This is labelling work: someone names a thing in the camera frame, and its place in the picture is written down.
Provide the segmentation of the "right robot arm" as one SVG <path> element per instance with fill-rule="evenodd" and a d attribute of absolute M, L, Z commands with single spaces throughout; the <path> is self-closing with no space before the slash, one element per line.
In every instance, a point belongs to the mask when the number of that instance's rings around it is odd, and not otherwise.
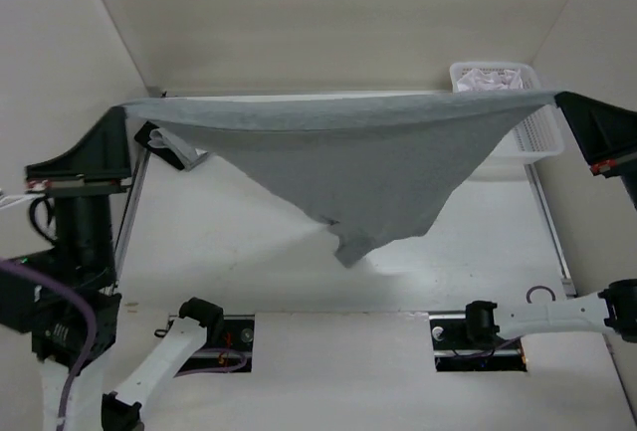
<path fill-rule="evenodd" d="M 554 96 L 594 176 L 619 177 L 636 201 L 636 113 L 576 93 Z M 589 295 L 504 308 L 475 301 L 465 307 L 464 340 L 476 347 L 500 345 L 522 336 L 571 331 L 618 334 L 636 341 L 636 281 L 625 279 Z"/>

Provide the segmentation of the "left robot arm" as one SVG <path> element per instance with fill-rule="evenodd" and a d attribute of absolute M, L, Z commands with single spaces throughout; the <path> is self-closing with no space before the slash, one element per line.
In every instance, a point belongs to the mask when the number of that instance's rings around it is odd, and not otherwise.
<path fill-rule="evenodd" d="M 131 174 L 121 107 L 67 152 L 25 169 L 28 219 L 48 248 L 2 261 L 1 323 L 32 340 L 47 430 L 140 429 L 151 393 L 223 338 L 223 310 L 190 299 L 130 388 L 103 392 L 121 303 L 110 199 L 127 190 Z"/>

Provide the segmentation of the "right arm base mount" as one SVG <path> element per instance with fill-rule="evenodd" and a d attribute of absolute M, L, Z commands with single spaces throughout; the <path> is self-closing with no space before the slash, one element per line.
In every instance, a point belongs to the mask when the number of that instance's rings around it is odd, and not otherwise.
<path fill-rule="evenodd" d="M 438 372 L 527 372 L 521 340 L 469 339 L 463 314 L 429 316 L 434 366 Z"/>

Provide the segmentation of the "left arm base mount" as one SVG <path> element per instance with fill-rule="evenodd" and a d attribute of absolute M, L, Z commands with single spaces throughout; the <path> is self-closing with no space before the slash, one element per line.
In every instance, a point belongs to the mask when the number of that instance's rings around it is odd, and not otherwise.
<path fill-rule="evenodd" d="M 252 370 L 255 342 L 254 316 L 224 316 L 220 331 L 209 331 L 199 321 L 190 318 L 169 316 L 166 325 L 157 328 L 154 336 L 164 339 L 174 337 L 178 330 L 193 328 L 206 335 L 205 343 L 178 369 L 177 375 L 195 373 L 248 373 Z"/>

